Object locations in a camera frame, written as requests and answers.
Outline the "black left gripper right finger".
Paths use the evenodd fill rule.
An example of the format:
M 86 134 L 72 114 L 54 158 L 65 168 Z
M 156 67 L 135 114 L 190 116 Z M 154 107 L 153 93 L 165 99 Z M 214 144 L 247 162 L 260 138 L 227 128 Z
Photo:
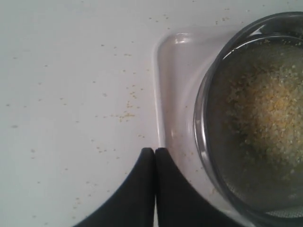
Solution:
M 239 227 L 205 200 L 185 179 L 169 151 L 155 151 L 156 204 L 160 227 Z

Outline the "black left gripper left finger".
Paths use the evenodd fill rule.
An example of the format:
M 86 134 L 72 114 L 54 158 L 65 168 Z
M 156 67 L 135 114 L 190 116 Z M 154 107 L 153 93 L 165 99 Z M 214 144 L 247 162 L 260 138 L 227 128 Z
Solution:
M 152 227 L 155 208 L 155 154 L 143 148 L 121 186 L 77 227 Z

